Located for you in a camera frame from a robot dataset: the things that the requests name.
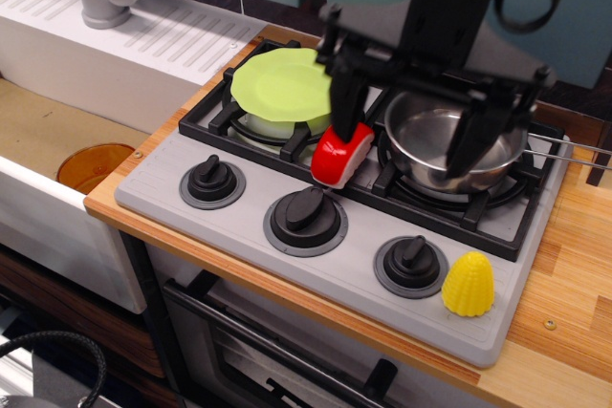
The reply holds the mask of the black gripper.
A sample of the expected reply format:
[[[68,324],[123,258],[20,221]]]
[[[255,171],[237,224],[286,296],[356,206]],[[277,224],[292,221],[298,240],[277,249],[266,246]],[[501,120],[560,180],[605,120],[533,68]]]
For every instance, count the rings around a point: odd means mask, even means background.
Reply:
[[[551,18],[515,21],[505,0],[406,0],[390,5],[324,7],[317,62],[332,78],[331,122],[349,143],[362,120],[370,85],[434,89],[446,76],[509,87],[514,91],[551,86],[556,76],[541,60],[518,49],[486,23],[493,8],[503,29],[534,32]],[[468,174],[502,134],[514,130],[515,94],[474,97],[463,111],[447,150],[446,178]]]

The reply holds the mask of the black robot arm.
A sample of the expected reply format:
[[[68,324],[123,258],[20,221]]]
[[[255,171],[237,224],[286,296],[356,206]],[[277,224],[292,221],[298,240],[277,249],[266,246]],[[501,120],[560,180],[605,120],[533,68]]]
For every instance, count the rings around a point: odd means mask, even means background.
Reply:
[[[551,85],[548,66],[516,49],[484,22],[505,0],[407,0],[388,6],[332,4],[317,61],[331,78],[331,123],[354,137],[371,84],[441,92],[441,75],[482,81],[453,133],[447,174],[467,173],[503,134],[526,125],[537,93]]]

